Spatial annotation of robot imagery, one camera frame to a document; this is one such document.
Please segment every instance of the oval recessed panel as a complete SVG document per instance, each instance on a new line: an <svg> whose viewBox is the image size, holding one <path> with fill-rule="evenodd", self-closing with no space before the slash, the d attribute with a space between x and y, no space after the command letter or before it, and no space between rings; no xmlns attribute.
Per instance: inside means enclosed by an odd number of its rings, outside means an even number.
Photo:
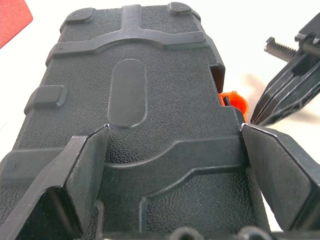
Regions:
<svg viewBox="0 0 320 240"><path fill-rule="evenodd" d="M118 127L134 127L146 118L146 73L140 61L127 59L114 66L107 115Z"/></svg>

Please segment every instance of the black rubber case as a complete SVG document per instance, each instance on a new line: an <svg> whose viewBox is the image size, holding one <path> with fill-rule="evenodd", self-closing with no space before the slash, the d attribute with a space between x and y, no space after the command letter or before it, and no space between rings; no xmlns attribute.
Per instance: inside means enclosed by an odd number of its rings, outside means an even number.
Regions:
<svg viewBox="0 0 320 240"><path fill-rule="evenodd" d="M225 67L189 6L85 8L67 16L0 167L0 226L37 174L83 129L109 124L96 231L269 231L240 134L220 104Z"/></svg>

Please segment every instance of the white table surface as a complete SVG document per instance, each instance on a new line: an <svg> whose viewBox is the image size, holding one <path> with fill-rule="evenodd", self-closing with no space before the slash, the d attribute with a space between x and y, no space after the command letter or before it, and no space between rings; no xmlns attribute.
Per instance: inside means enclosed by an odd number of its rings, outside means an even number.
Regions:
<svg viewBox="0 0 320 240"><path fill-rule="evenodd" d="M224 92L238 91L252 110L268 82L286 65L264 52L275 37L297 47L294 36L320 11L319 0L184 0L201 16L226 67ZM24 108L46 71L45 61L57 43L59 28L77 9L120 8L123 5L166 5L168 0L26 0L33 21L0 49L0 160L11 151L25 119ZM320 163L320 96L303 110L269 126L292 136ZM266 206L271 230L280 230Z"/></svg>

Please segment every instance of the metal screw thread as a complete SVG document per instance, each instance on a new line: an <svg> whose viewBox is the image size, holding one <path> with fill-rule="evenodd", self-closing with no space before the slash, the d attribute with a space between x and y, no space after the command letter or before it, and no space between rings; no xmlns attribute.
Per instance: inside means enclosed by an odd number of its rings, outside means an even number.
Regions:
<svg viewBox="0 0 320 240"><path fill-rule="evenodd" d="M265 42L264 51L287 62L289 62L297 53L295 49L277 43L274 37L270 37Z"/></svg>

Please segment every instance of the orange plastic part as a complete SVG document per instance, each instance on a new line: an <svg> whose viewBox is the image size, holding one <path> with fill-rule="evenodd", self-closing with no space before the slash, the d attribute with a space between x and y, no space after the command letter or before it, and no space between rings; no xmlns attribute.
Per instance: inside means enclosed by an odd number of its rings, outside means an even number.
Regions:
<svg viewBox="0 0 320 240"><path fill-rule="evenodd" d="M247 122L247 115L249 111L249 105L247 101L242 96L240 96L236 91L223 92L223 93L219 93L219 99L222 106L225 106L224 97L228 97L230 100L231 106L236 107L242 112L244 120L245 122Z"/></svg>

